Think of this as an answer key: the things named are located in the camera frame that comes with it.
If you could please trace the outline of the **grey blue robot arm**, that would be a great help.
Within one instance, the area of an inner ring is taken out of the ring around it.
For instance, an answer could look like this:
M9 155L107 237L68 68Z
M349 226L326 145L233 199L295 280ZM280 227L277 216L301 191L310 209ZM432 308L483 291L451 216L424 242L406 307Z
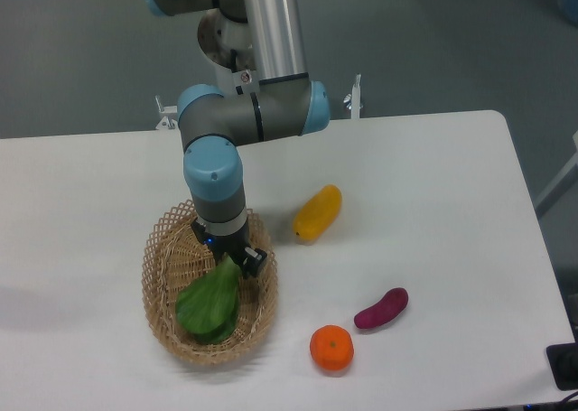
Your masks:
M145 0L160 16L207 11L224 20L212 34L223 66L256 85L228 95L195 85L177 100L183 174L197 217L191 228L217 260L230 256L243 277L257 276L266 252L249 243L241 145L322 131L330 122L325 87L306 67L296 0Z

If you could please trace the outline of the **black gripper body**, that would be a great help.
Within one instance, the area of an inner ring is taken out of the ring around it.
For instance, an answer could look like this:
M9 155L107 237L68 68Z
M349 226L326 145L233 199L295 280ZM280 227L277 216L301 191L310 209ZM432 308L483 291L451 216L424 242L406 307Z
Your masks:
M236 232L226 236L210 234L206 227L197 220L191 223L191 230L202 245L205 245L209 250L210 248L217 248L225 251L226 256L229 256L237 266L241 266L244 258L244 249L249 246L248 222Z

